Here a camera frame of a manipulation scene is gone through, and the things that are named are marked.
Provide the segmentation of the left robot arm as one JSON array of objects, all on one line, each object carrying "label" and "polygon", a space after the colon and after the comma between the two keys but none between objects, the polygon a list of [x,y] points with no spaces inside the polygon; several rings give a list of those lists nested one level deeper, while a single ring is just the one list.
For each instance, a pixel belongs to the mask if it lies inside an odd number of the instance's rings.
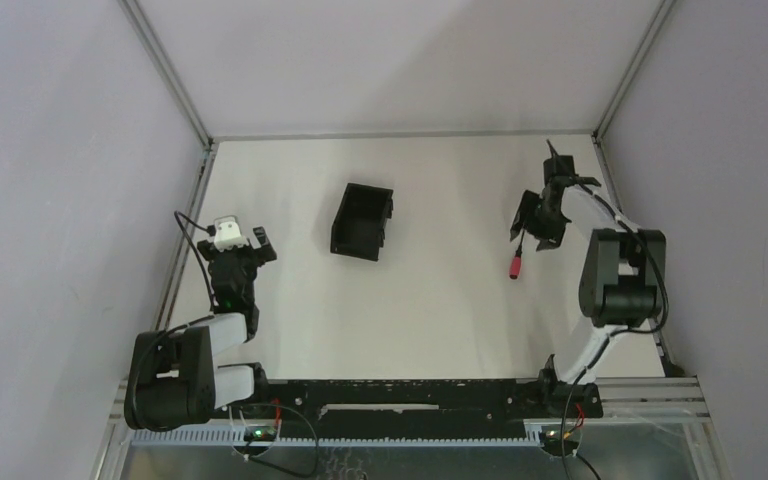
[{"label": "left robot arm", "polygon": [[277,253],[263,227],[253,234],[257,247],[234,219],[218,220],[197,245],[215,301],[212,312],[136,337],[123,407],[131,429],[163,432],[204,424],[230,404],[250,417],[270,409],[273,392],[260,363],[224,365],[216,359],[258,331],[254,281]]}]

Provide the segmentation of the red handled screwdriver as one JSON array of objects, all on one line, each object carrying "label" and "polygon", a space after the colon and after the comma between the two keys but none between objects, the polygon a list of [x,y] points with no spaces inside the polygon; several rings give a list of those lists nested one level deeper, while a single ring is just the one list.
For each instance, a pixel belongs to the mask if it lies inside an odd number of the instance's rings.
[{"label": "red handled screwdriver", "polygon": [[511,280],[517,280],[521,275],[524,238],[525,230],[521,230],[518,235],[517,246],[508,270],[508,275]]}]

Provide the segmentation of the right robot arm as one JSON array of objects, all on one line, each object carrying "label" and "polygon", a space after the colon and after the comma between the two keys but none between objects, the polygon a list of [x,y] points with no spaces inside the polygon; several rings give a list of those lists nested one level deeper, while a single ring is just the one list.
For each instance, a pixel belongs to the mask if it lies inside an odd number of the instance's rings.
[{"label": "right robot arm", "polygon": [[618,337],[652,335],[665,326],[666,237],[629,220],[602,195],[599,180],[577,173],[571,155],[551,152],[543,179],[541,191],[523,192],[514,213],[509,238],[517,247],[509,276],[520,274],[526,237],[540,251],[557,250],[574,227],[587,242],[578,318],[566,344],[548,358],[537,391],[542,410],[562,416],[576,405],[577,389],[594,380]]}]

